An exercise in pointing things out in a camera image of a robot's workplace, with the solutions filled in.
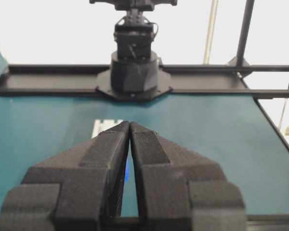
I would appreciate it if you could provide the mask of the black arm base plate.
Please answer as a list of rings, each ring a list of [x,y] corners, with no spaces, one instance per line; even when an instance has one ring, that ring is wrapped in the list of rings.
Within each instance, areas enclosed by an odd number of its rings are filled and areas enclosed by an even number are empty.
[[[97,75],[96,90],[117,101],[151,101],[172,91],[171,75],[156,64],[113,64]]]

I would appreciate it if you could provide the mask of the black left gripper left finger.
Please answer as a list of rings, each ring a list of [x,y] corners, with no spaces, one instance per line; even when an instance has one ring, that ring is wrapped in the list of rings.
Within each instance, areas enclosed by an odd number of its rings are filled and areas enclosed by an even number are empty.
[[[6,194],[0,231],[97,231],[121,214],[127,121],[31,166]]]

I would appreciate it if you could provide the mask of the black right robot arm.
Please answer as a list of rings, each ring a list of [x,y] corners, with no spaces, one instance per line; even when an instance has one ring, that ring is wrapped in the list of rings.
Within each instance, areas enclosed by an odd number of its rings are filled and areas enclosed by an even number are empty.
[[[114,40],[117,50],[111,55],[111,87],[124,93],[140,93],[158,85],[158,57],[151,50],[157,31],[154,23],[144,17],[156,5],[177,5],[175,0],[109,0],[117,11],[125,11],[123,23],[115,24]]]

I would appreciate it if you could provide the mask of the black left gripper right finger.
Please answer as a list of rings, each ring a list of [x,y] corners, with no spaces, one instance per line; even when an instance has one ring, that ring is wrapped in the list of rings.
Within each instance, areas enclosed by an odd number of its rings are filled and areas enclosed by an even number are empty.
[[[150,231],[244,231],[240,189],[221,166],[130,124],[138,211]]]

